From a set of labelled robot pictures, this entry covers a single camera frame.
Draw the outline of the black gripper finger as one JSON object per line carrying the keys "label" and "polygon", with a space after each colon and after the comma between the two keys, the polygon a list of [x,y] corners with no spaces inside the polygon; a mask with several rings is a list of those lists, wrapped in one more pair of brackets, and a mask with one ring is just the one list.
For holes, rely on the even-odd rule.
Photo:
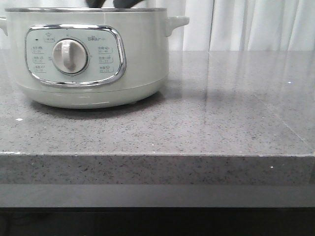
{"label": "black gripper finger", "polygon": [[102,8],[106,0],[85,0],[89,8]]}
{"label": "black gripper finger", "polygon": [[143,0],[113,0],[115,8],[132,8]]}

